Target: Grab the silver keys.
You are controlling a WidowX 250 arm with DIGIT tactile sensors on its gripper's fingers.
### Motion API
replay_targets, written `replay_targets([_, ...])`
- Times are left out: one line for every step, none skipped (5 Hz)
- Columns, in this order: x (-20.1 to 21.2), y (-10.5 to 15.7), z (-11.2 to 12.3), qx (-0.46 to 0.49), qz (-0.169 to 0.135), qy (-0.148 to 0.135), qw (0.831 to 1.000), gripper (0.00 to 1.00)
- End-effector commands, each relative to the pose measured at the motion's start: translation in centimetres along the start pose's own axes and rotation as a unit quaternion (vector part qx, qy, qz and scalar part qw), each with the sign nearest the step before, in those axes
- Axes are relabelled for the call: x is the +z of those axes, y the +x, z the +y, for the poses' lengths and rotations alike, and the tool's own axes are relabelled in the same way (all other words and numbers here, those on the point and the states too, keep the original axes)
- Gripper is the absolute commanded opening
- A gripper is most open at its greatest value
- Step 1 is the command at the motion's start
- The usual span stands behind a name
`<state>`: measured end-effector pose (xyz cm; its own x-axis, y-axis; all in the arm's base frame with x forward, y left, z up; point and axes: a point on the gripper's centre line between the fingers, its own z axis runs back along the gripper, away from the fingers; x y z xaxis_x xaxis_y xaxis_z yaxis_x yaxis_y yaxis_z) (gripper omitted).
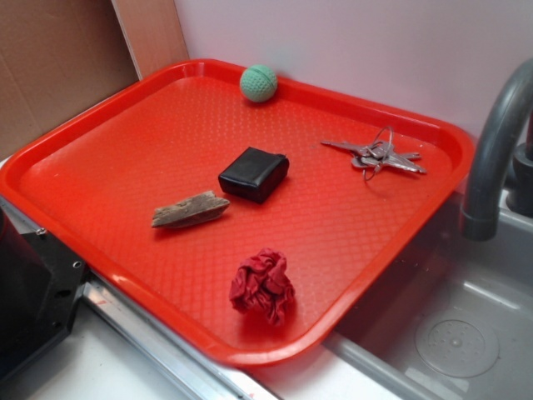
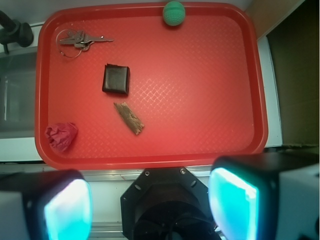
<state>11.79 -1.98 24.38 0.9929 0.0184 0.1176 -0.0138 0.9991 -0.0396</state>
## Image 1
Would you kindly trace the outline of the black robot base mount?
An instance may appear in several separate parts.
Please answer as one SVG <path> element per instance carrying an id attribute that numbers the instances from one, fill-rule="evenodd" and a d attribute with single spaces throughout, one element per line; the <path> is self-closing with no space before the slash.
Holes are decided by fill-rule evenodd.
<path id="1" fill-rule="evenodd" d="M 51 233 L 19 233 L 1 213 L 1 383 L 71 333 L 86 276 Z"/>

